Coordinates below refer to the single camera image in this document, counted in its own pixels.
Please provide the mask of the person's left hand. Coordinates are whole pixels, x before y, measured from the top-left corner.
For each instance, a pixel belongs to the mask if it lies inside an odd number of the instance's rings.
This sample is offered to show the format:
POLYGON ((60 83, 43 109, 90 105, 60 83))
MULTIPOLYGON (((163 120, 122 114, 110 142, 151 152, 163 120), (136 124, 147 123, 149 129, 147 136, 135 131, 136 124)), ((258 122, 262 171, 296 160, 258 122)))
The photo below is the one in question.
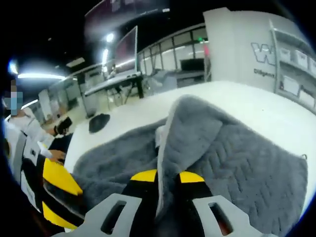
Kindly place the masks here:
POLYGON ((66 154, 59 150, 49 150, 51 153, 50 160, 56 163, 64 163, 66 154))

